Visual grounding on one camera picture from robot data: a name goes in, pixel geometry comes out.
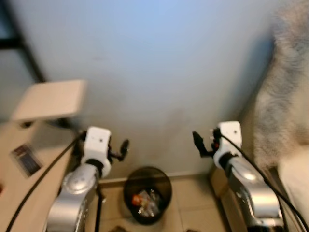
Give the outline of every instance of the tile floor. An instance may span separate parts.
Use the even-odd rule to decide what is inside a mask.
[[[151,226],[138,224],[123,201],[122,187],[102,190],[106,203],[102,206],[100,232],[121,226],[128,232],[226,232],[224,220],[205,176],[172,181],[173,196],[163,218]]]

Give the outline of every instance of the black mesh trash can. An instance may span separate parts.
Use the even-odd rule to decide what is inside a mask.
[[[141,191],[155,191],[159,196],[159,213],[153,217],[144,217],[139,213],[140,206],[132,203],[134,195]],[[124,199],[126,206],[131,211],[137,222],[143,225],[151,225],[159,221],[167,209],[172,197],[172,186],[169,178],[164,172],[154,167],[144,167],[134,171],[125,182]]]

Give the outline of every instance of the trash can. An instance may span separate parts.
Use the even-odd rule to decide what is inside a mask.
[[[159,221],[172,197],[172,185],[164,172],[155,167],[134,171],[125,182],[124,200],[137,222],[151,225]],[[134,199],[142,199],[137,205]]]

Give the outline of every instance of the sticker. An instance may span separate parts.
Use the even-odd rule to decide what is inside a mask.
[[[28,177],[35,174],[42,166],[27,145],[19,146],[12,151],[12,155]]]

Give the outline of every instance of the gray fur throw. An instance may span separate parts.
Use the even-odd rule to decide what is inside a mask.
[[[280,9],[273,31],[273,59],[256,98],[253,126],[254,160],[264,170],[309,144],[309,0]]]

